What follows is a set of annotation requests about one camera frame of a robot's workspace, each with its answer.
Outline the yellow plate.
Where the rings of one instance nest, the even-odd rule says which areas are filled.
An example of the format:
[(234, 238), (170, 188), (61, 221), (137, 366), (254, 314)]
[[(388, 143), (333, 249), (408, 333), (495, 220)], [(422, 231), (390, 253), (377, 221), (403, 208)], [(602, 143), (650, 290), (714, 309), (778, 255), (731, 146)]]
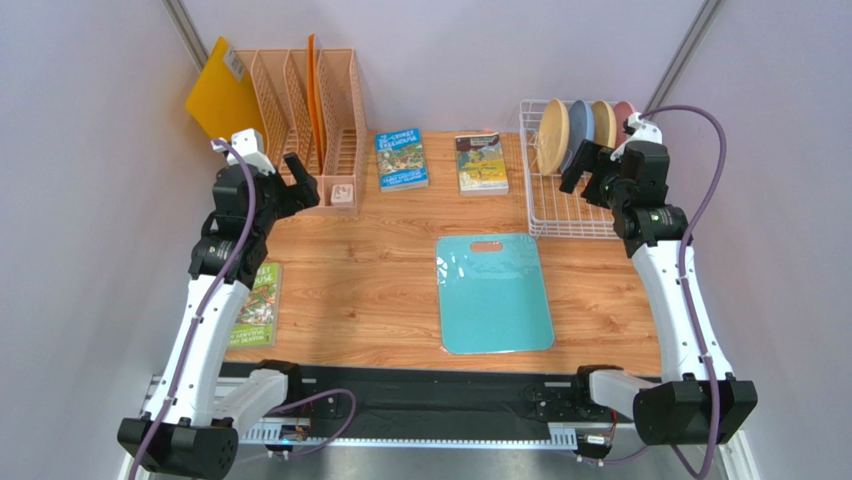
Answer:
[(543, 176), (557, 173), (566, 156), (570, 119), (566, 105), (550, 100), (543, 111), (537, 132), (537, 167)]
[(594, 118), (593, 141), (600, 146), (614, 149), (617, 137), (616, 117), (613, 107), (606, 101), (592, 104)]

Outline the blue plate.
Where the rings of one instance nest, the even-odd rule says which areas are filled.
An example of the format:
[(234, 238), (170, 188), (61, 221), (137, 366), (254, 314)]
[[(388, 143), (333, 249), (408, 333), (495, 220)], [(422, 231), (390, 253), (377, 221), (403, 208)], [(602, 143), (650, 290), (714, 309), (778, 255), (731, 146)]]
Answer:
[(560, 171), (566, 171), (578, 156), (583, 141), (593, 140), (595, 120), (592, 106), (585, 100), (574, 101), (568, 108), (569, 139), (566, 154), (560, 165)]

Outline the pink plate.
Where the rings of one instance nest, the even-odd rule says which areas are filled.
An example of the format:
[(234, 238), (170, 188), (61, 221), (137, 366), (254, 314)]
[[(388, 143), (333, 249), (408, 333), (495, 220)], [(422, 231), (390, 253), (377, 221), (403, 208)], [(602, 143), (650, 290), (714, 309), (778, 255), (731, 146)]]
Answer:
[(614, 147), (617, 148), (628, 138), (628, 134), (625, 132), (625, 122), (635, 112), (635, 108), (631, 102), (623, 100), (617, 102), (613, 106), (613, 112), (616, 120), (616, 139)]

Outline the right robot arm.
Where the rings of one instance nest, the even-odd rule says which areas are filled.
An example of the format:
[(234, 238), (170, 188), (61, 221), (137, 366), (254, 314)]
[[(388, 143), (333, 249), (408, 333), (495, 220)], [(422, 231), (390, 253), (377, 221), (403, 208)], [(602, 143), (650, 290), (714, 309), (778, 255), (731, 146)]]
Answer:
[(753, 382), (736, 378), (712, 331), (694, 279), (689, 221), (666, 200), (669, 165), (659, 143), (631, 141), (617, 153), (584, 140), (562, 174), (560, 189), (571, 193), (589, 173), (582, 198), (611, 211), (645, 288), (663, 366), (658, 383), (620, 367), (582, 366), (578, 402), (632, 419), (646, 445), (726, 444), (758, 395)]

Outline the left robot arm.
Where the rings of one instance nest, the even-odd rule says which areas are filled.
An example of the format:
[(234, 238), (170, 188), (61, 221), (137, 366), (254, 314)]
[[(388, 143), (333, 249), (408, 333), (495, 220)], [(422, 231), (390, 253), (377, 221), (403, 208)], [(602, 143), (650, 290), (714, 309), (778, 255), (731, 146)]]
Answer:
[(283, 403), (283, 370), (260, 369), (223, 404), (214, 394), (231, 331), (248, 300), (276, 221), (317, 206), (318, 181), (297, 154), (284, 154), (294, 176), (252, 163), (216, 174), (215, 208), (201, 227), (188, 269), (190, 280), (178, 336), (157, 389), (137, 417), (122, 420), (117, 440), (142, 471), (192, 479), (223, 479), (245, 430)]

